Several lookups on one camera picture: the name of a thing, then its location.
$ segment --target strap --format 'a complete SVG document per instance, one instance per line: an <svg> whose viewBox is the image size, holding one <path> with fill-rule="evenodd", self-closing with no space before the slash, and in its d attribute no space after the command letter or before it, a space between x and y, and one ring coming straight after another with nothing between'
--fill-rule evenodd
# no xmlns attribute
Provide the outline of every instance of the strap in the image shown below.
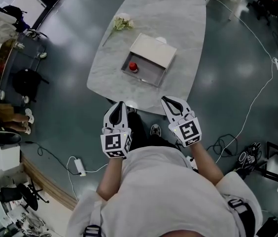
<svg viewBox="0 0 278 237"><path fill-rule="evenodd" d="M102 219L101 219L102 201L94 204L94 209L91 213L90 225L84 230L83 237L101 237L102 236Z"/></svg>
<svg viewBox="0 0 278 237"><path fill-rule="evenodd" d="M239 198L230 199L228 204L240 230L240 237L254 237L255 216L251 207Z"/></svg>

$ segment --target white shirt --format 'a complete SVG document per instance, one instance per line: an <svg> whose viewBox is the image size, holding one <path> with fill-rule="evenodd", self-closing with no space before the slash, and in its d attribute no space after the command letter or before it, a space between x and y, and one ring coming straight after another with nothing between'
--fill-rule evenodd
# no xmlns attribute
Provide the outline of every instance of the white shirt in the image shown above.
<svg viewBox="0 0 278 237"><path fill-rule="evenodd" d="M235 172L216 186L193 171L184 155L169 147L145 147L129 152L123 161L117 194L103 201L102 236L159 237L176 230L204 237L238 237L239 230L224 195L253 204L256 229L262 212L256 197ZM86 192L73 211L67 237L83 236L94 204L102 200Z"/></svg>

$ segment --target power strip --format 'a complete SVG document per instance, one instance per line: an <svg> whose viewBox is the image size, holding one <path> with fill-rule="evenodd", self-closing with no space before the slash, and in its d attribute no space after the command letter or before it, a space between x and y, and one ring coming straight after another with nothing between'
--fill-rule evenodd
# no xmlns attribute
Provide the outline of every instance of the power strip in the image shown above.
<svg viewBox="0 0 278 237"><path fill-rule="evenodd" d="M85 172L81 159L75 159L74 163L75 163L76 169L80 173L80 176L86 176L86 172Z"/></svg>

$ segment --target gray floor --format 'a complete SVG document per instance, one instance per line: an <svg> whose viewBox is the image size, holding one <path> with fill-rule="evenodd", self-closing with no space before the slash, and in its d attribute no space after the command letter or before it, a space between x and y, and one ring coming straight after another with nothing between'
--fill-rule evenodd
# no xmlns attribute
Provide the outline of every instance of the gray floor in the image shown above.
<svg viewBox="0 0 278 237"><path fill-rule="evenodd" d="M103 116L109 102L86 87L88 74L100 40L124 0L60 0L44 20L40 30L49 36L48 57L38 71L50 81L41 84L37 103L31 104L35 115L31 139L51 150L65 164L69 156L82 158L87 170L107 163L101 151L100 133ZM232 5L221 0L232 8ZM257 21L252 9L241 4L241 16L255 32L272 56L277 56L271 27ZM205 147L223 134L237 135L248 108L260 88L271 77L271 62L252 33L235 19L228 21L230 12L217 1L207 6L206 35L197 75L188 103L200 120ZM140 113L146 129L155 122L163 129L164 137L174 138L162 117ZM239 150L254 141L278 144L278 71L254 103L247 123L239 137ZM36 153L35 145L24 145L23 152L38 168L66 192L73 195L68 174L48 154ZM214 159L218 156L210 152ZM232 170L237 157L222 158L218 165L224 173ZM69 167L75 171L73 161ZM86 177L72 176L75 191L95 189L104 170ZM246 182L258 197L262 209L278 216L278 183L266 180L258 173Z"/></svg>

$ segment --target white cable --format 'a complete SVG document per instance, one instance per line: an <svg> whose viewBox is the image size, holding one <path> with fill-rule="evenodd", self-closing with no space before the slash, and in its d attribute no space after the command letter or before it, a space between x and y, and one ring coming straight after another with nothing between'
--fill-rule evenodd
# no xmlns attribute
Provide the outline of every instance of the white cable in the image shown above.
<svg viewBox="0 0 278 237"><path fill-rule="evenodd" d="M107 166L107 165L108 165L108 163L105 164L105 165L103 165L102 167L100 167L98 170L94 170L94 171L86 171L86 170L85 170L85 172L86 172L86 173L95 173L95 172L98 172L100 169L104 168L104 167Z"/></svg>
<svg viewBox="0 0 278 237"><path fill-rule="evenodd" d="M71 183L72 191L73 191L73 193L74 193L75 199L76 199L76 201L78 201L78 198L77 198L77 196L76 196L76 194L75 194L75 191L74 191L73 183L72 183L71 178L70 178L70 173L69 173L69 170L68 170L68 164L69 164L69 161L70 161L71 158L76 159L74 156L70 156L70 157L69 157L68 162L67 162L67 172L68 172L69 181L70 181L70 183Z"/></svg>
<svg viewBox="0 0 278 237"><path fill-rule="evenodd" d="M224 5L229 11L232 12L232 10L230 10L223 2L219 1L219 0L216 0L218 1L219 3L221 3L222 5ZM269 52L265 49L265 47L263 46L262 42L259 40L259 38L255 35L255 33L247 26L247 24L242 20L240 19L239 17L237 17L236 15L234 15L236 18L238 18L249 30L250 32L254 35L254 37L258 40L258 42L261 44L262 48L264 49L264 51L268 54L271 62L272 62L272 66L271 66L271 71L272 71L272 77L265 83L265 85L261 88L261 90L259 91L259 93L257 94L257 96L254 98L254 100L252 101L251 105L249 106L249 109L248 109L248 112L246 114L246 117L245 117L245 120L244 120L244 123L243 123L243 126L242 126L242 129L240 130L240 132L237 134L237 136L222 150L221 154L220 154L220 157L218 158L218 160L216 161L216 163L220 160L220 158L222 157L222 154L224 152L224 150L229 147L232 142L235 141L235 139L242 133L243 129L244 129L244 126L245 126L245 123L246 123L246 120L247 120L247 117L251 111L251 108L252 108L252 105L254 104L255 100L258 98L258 96L261 94L261 92L263 91L263 89L266 87L266 85L273 79L273 59L275 58L272 58L271 55L269 54Z"/></svg>

